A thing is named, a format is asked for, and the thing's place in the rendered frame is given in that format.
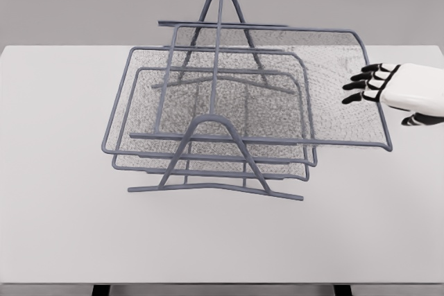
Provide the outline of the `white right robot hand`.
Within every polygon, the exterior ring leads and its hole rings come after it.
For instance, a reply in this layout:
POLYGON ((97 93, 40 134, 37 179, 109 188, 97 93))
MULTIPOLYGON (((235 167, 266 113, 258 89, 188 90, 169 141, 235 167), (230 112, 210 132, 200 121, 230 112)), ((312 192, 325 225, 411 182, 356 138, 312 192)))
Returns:
POLYGON ((369 64, 343 86, 345 91, 353 89, 357 92, 344 98, 344 105, 365 100, 410 112, 403 126, 444 123, 444 69, 414 63, 369 64))

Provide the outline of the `grey mesh tray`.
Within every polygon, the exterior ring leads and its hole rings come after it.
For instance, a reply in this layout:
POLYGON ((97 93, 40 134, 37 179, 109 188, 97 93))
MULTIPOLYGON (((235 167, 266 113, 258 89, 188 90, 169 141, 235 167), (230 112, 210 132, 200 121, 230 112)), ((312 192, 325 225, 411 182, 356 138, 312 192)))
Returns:
MULTIPOLYGON (((210 113, 213 73, 138 69, 123 86, 107 149, 117 168, 163 173, 191 120, 210 113)), ((265 176, 306 180, 316 155, 300 141, 311 137, 302 106, 305 88, 286 75, 218 73, 214 113, 246 141, 265 176), (289 139, 297 144, 288 144, 289 139)), ((222 125, 202 123, 176 164, 185 177, 250 177, 238 147, 222 125)))
MULTIPOLYGON (((211 47, 216 51, 216 24, 178 24, 168 50, 211 47)), ((357 146, 392 150, 379 104, 344 105, 342 86, 368 62, 356 33, 289 26, 221 24, 223 47, 269 47, 297 55, 306 68, 307 102, 314 138, 312 146, 357 146)))
POLYGON ((167 169, 197 116, 229 120, 264 173, 301 176, 317 164, 306 68, 269 47, 134 48, 118 88, 103 151, 122 171, 167 169))

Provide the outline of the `grey mesh tray, medium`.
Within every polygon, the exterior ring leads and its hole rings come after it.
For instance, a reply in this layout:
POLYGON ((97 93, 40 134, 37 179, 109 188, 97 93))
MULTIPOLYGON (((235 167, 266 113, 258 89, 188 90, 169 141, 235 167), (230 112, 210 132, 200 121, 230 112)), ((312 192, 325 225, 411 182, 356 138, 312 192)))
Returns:
POLYGON ((317 164, 306 68, 269 47, 134 48, 118 88, 103 151, 122 171, 167 169, 197 116, 229 120, 264 173, 301 176, 317 164))

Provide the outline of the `grey mesh tray, smallest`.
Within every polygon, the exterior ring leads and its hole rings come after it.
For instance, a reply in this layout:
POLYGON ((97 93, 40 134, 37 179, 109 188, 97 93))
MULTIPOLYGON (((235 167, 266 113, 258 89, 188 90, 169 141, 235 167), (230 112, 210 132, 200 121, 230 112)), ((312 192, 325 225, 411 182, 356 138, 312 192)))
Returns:
MULTIPOLYGON (((210 113, 213 73, 138 69, 123 86, 107 149, 117 168, 163 173, 191 120, 210 113)), ((286 75, 218 73, 214 113, 246 141, 265 176, 306 180, 316 155, 300 141, 311 137, 302 106, 305 88, 286 75), (297 144, 288 144, 289 139, 297 144)), ((185 177, 250 177, 238 147, 222 125, 202 123, 176 164, 185 177)))

